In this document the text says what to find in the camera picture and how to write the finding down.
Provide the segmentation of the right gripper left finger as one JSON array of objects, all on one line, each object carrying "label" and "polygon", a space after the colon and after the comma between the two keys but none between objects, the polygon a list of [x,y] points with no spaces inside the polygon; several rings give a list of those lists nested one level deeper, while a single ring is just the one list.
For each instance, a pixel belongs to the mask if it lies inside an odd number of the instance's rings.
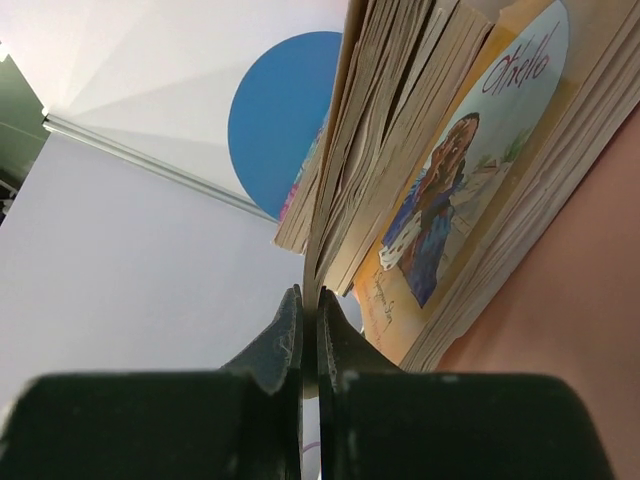
[{"label": "right gripper left finger", "polygon": [[297,479],[303,315],[273,321],[223,367],[32,379],[1,424],[5,479]]}]

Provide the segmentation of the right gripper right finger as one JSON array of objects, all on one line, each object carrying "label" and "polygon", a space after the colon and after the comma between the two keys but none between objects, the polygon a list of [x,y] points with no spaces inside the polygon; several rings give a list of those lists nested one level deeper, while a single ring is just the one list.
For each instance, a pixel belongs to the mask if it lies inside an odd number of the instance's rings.
[{"label": "right gripper right finger", "polygon": [[562,380],[407,373],[323,291],[317,312],[326,479],[609,479],[593,421]]}]

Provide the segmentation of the red and pink castle book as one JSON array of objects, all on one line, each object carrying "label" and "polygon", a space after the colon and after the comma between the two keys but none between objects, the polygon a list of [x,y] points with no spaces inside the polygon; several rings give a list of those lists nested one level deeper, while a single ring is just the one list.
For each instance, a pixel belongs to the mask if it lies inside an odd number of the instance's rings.
[{"label": "red and pink castle book", "polygon": [[493,30],[502,1],[353,1],[330,107],[281,214],[304,258],[307,394],[317,390],[322,290],[346,293]]}]

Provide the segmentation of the orange Hello book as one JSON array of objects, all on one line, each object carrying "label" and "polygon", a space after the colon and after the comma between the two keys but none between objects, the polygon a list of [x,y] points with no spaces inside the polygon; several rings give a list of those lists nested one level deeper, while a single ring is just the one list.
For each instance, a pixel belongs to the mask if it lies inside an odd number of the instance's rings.
[{"label": "orange Hello book", "polygon": [[355,276],[366,339],[433,370],[638,101],[637,2],[505,4]]}]

